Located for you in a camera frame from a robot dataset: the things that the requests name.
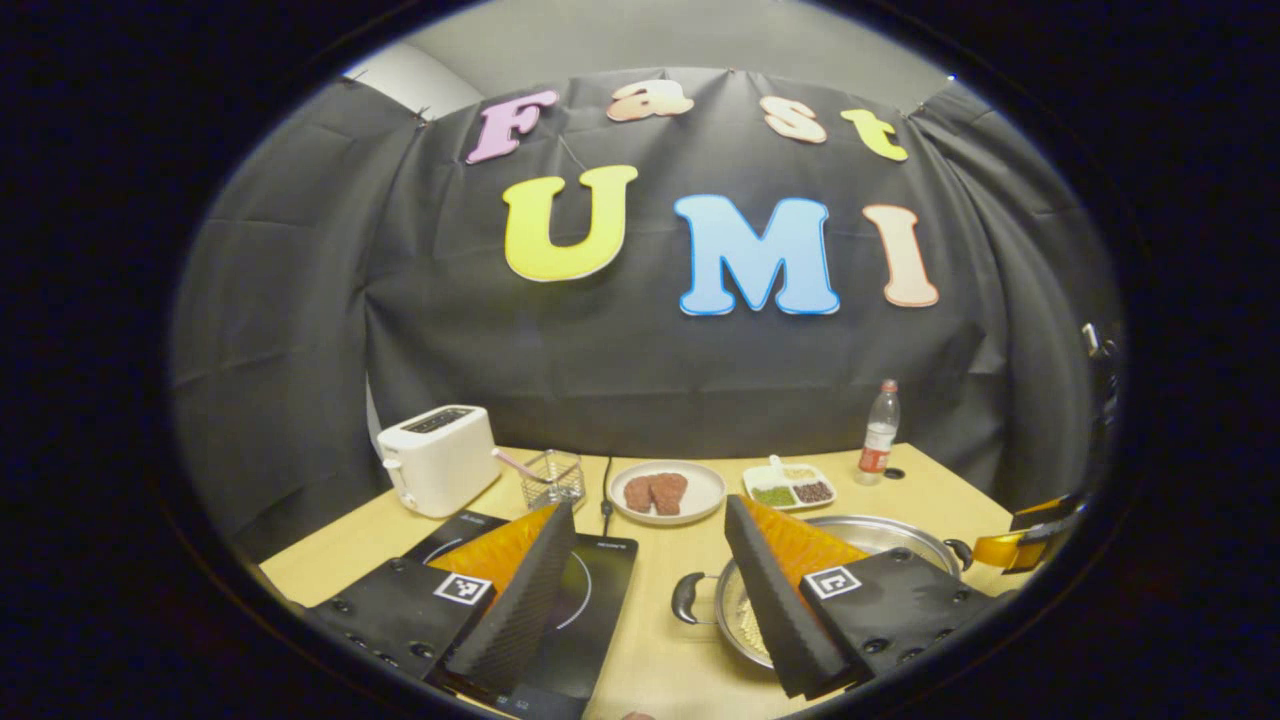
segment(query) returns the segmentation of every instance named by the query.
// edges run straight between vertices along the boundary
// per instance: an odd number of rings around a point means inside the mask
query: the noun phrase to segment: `peach letter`
[[[591,188],[591,228],[586,240],[570,247],[552,245],[552,199],[564,188],[557,177],[534,178],[507,188],[507,264],[535,282],[572,281],[604,268],[622,250],[626,233],[628,182],[640,173],[631,165],[605,165],[582,173]]]
[[[685,97],[685,88],[673,79],[632,82],[613,91],[613,100],[604,114],[620,123],[649,115],[678,115],[694,106],[694,101]]]
[[[899,163],[906,160],[906,150],[888,141],[888,136],[896,135],[893,126],[877,118],[870,110],[845,110],[840,117],[854,123],[858,137],[863,138],[872,152]]]
[[[544,90],[485,108],[480,113],[484,115],[480,141],[476,142],[476,149],[467,155],[467,164],[475,165],[490,158],[515,152],[520,147],[520,141],[511,137],[511,131],[516,129],[525,135],[534,129],[534,126],[538,124],[538,106],[554,105],[557,100],[559,100],[559,95],[554,90]]]
[[[938,288],[924,274],[920,243],[915,240],[915,213],[896,205],[868,205],[863,217],[876,223],[888,261],[884,299],[899,307],[928,307],[938,301]]]
[[[827,131],[814,122],[818,115],[804,102],[769,95],[760,99],[760,108],[764,108],[764,122],[782,137],[814,143],[827,140]]]

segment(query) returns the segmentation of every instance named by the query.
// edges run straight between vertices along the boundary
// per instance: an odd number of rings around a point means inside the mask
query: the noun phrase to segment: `wire basket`
[[[571,501],[576,510],[579,503],[586,498],[580,456],[572,452],[548,450],[525,462],[525,466],[545,480],[538,482],[521,475],[520,483],[525,493],[525,505],[530,510],[566,500]]]

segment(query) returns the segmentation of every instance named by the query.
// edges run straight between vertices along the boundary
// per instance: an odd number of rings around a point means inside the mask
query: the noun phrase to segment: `white toaster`
[[[453,515],[502,474],[484,407],[436,407],[378,433],[378,445],[401,502],[428,518]]]

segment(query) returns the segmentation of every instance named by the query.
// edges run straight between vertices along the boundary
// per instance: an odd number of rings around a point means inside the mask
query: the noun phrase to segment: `black fabric curtain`
[[[611,94],[669,78],[695,106],[609,120]],[[480,111],[556,90],[511,155],[468,165]],[[366,87],[334,83],[247,159],[196,238],[175,309],[174,401],[210,512],[264,559],[389,487],[365,427],[448,402],[489,409],[497,442],[657,457],[858,447],[882,378],[901,387],[899,439],[1006,507],[1060,495],[1087,454],[1080,324],[1114,299],[1070,192],[1007,122],[956,83],[922,111],[722,69],[648,69],[548,83],[426,127]],[[759,100],[799,100],[828,140],[782,137]],[[909,152],[868,150],[872,110]],[[535,283],[504,254],[506,188],[566,181],[554,243],[586,236],[579,176],[626,164],[626,241],[603,270]],[[776,204],[828,209],[838,311],[787,315],[739,297],[691,316],[690,228],[677,199],[728,197],[756,234]],[[940,301],[891,305],[867,205],[914,211]],[[782,287],[776,278],[771,297]],[[739,295],[732,282],[726,288]]]

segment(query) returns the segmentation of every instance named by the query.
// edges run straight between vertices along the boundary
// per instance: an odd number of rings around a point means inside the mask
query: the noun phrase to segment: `plastic bottle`
[[[897,380],[881,383],[879,397],[872,405],[867,418],[867,439],[863,442],[863,455],[858,469],[863,473],[883,473],[888,465],[888,451],[897,436],[897,425],[902,419],[901,402],[897,398]]]

